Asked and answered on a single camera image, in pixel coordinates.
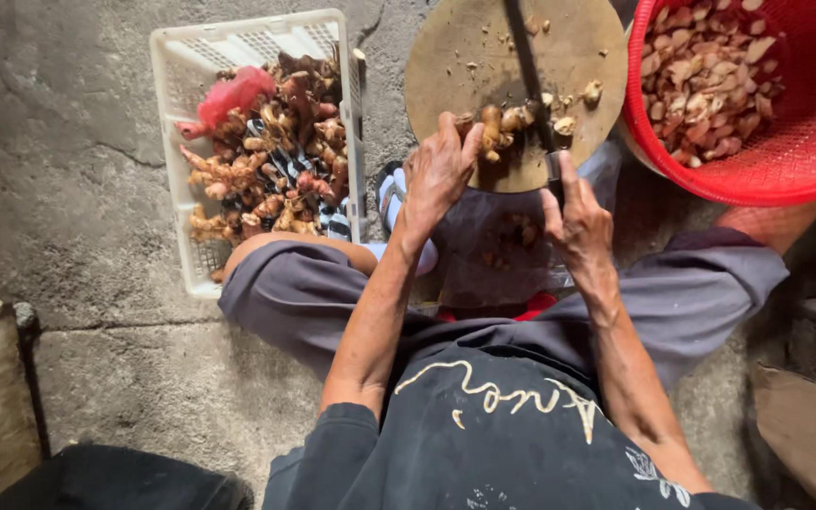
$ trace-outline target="lap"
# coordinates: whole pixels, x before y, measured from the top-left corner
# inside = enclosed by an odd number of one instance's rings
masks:
[[[780,256],[737,230],[679,234],[620,272],[620,296],[665,387],[718,348],[788,276]],[[520,325],[516,342],[593,372],[587,308],[574,294]]]
[[[620,273],[620,292],[665,386],[719,347],[743,319],[764,305],[788,275],[782,259],[732,229],[675,236],[663,252]],[[351,312],[367,284],[339,249],[277,240],[233,269],[220,308],[233,322],[325,378]],[[474,319],[444,323],[409,310],[397,365],[448,343],[513,344],[593,374],[587,309],[579,295],[536,319]]]

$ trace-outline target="wooden cutting board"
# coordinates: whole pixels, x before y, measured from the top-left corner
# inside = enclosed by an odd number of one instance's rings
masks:
[[[606,140],[622,109],[628,72],[627,45],[616,11],[606,0],[522,0],[525,18],[541,26],[531,38],[543,91],[554,94],[553,116],[575,117],[578,127],[569,147],[582,164]],[[550,30],[542,22],[550,20]],[[417,139],[436,133],[442,111],[461,114],[489,104],[524,104],[527,97],[518,58],[501,36],[509,27],[499,0],[441,0],[414,37],[405,67],[405,109]],[[468,63],[477,64],[473,76]],[[579,98],[591,80],[603,82],[598,106]],[[563,96],[575,100],[568,109]],[[563,141],[557,136],[558,144]],[[516,135],[502,161],[479,160],[470,186],[486,191],[520,192],[547,181],[543,149],[534,130]]]

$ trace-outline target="white box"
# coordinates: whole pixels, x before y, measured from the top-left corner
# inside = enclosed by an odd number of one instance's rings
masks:
[[[207,214],[219,213],[221,204],[211,201],[200,189],[187,185],[190,167],[178,145],[193,152],[212,155],[211,141],[185,141],[175,122],[198,121],[197,105],[203,101],[216,72],[232,66],[275,62],[278,52],[313,58],[333,56],[332,44],[341,55],[342,93],[339,103],[346,126],[348,150],[348,206],[352,241],[366,237],[364,144],[361,141],[361,85],[358,65],[348,50],[346,18],[337,9],[323,9],[277,17],[227,23],[161,28],[150,36],[156,97],[160,108],[162,144],[169,172],[175,231],[181,254],[181,272],[187,293],[198,298],[218,298],[221,286],[213,283],[210,272],[222,267],[231,254],[225,240],[198,243],[190,238],[187,217],[194,204],[202,202]]]

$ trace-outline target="red plastic basket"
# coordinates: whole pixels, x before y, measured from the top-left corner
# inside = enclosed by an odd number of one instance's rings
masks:
[[[742,152],[697,169],[674,161],[651,130],[641,96],[641,51],[656,14],[690,5],[684,0],[641,0],[629,37],[629,82],[623,114],[645,156],[688,191],[712,201],[774,206],[816,200],[816,0],[766,0],[753,15],[779,35],[769,56],[780,61],[785,92],[774,100],[776,119],[755,134]],[[740,0],[730,9],[742,12]]]

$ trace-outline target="black shirt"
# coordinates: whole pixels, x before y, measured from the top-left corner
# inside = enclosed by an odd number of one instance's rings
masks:
[[[272,505],[292,510],[756,508],[664,479],[570,374],[476,348],[409,365],[382,430],[364,406],[330,406],[287,470]]]

